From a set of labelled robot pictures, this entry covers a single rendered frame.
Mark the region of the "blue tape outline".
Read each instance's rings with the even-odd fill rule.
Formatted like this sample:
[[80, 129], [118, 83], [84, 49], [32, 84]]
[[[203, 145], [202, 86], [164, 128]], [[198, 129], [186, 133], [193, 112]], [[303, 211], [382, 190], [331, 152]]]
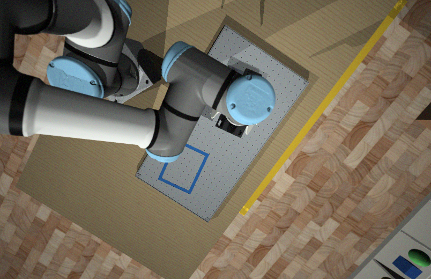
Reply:
[[192, 149], [192, 150], [194, 150], [194, 151], [198, 152], [198, 153], [201, 153], [201, 154], [205, 155], [204, 160], [203, 160], [203, 162], [202, 162], [202, 164], [201, 164], [201, 166], [200, 166], [200, 168], [199, 168], [199, 170], [198, 170], [198, 172], [197, 172], [197, 174], [196, 174], [196, 176], [195, 176], [195, 178], [194, 178], [194, 181], [193, 181], [193, 183], [192, 183], [192, 185], [191, 185], [190, 189], [189, 189], [189, 190], [186, 190], [186, 189], [184, 189], [184, 188], [182, 188], [182, 187], [180, 187], [180, 186], [178, 186], [178, 185], [176, 185], [176, 184], [173, 184], [173, 183], [171, 183], [171, 182], [169, 182], [169, 181], [167, 181], [167, 180], [165, 180], [165, 179], [163, 179], [163, 178], [162, 178], [162, 176], [163, 176], [163, 174], [164, 174], [164, 171], [165, 171], [165, 169], [166, 169], [166, 167], [167, 167], [168, 163], [165, 163], [165, 164], [164, 164], [164, 166], [163, 166], [163, 168], [162, 168], [162, 171], [161, 171], [161, 173], [160, 173], [160, 175], [159, 175], [158, 180], [163, 181], [163, 182], [165, 182], [165, 183], [167, 183], [167, 184], [169, 184], [169, 185], [171, 185], [171, 186], [173, 186], [173, 187], [175, 187], [175, 188], [177, 188], [177, 189], [180, 189], [180, 190], [182, 190], [182, 191], [184, 191], [184, 192], [186, 192], [186, 193], [188, 193], [188, 194], [191, 194], [191, 192], [192, 192], [192, 190], [193, 190], [193, 188], [194, 188], [194, 186], [195, 186], [195, 183], [196, 183], [196, 181], [197, 181], [197, 179], [198, 179], [198, 177], [199, 177], [199, 175], [200, 175], [200, 173], [201, 173], [201, 171], [202, 171], [202, 169], [203, 169], [203, 167], [204, 167], [204, 165], [205, 165], [205, 162], [206, 162], [206, 160], [207, 160], [207, 158], [208, 158], [209, 154], [208, 154], [208, 153], [206, 153], [206, 152], [203, 152], [203, 151], [201, 151], [201, 150], [199, 150], [199, 149], [197, 149], [197, 148], [194, 148], [193, 146], [191, 146], [191, 145], [189, 145], [189, 144], [186, 144], [185, 146], [186, 146], [187, 148], [190, 148], [190, 149]]

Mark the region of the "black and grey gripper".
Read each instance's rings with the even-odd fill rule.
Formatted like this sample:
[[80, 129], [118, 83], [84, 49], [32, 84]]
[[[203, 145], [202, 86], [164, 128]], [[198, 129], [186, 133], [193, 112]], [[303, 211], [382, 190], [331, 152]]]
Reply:
[[[213, 109], [212, 113], [211, 113], [211, 118], [213, 119], [218, 113], [219, 112], [217, 112], [215, 109]], [[221, 124], [219, 126], [218, 123], [219, 123], [220, 120], [221, 120]], [[220, 128], [220, 129], [222, 129], [222, 130], [224, 130], [224, 131], [226, 131], [226, 132], [228, 132], [228, 133], [231, 133], [231, 134], [233, 134], [233, 135], [241, 138], [242, 135], [243, 135], [243, 133], [244, 133], [244, 131], [245, 131], [245, 129], [246, 129], [246, 134], [249, 134], [250, 131], [251, 131], [251, 129], [253, 128], [254, 124], [252, 124], [252, 125], [244, 125], [244, 126], [236, 126], [236, 125], [231, 124], [227, 120], [226, 116], [224, 116], [223, 114], [220, 114], [220, 116], [218, 118], [218, 121], [217, 121], [217, 123], [216, 123], [215, 126], [218, 127], [218, 128]], [[241, 127], [243, 127], [243, 128], [241, 128]], [[234, 128], [234, 129], [231, 129], [231, 128]]]

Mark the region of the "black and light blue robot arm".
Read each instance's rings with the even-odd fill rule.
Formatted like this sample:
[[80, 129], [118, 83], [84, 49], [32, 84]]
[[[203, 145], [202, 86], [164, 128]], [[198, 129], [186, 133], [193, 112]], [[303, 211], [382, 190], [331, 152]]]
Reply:
[[[236, 126], [270, 115], [276, 95], [267, 79], [248, 68], [242, 75], [183, 41], [163, 59], [169, 87], [159, 110], [104, 99], [139, 84], [136, 65], [122, 53], [131, 15], [125, 0], [0, 0], [0, 134], [135, 144], [170, 163], [206, 105]], [[51, 85], [13, 66], [15, 34], [39, 33], [65, 36], [63, 56], [47, 66]]]

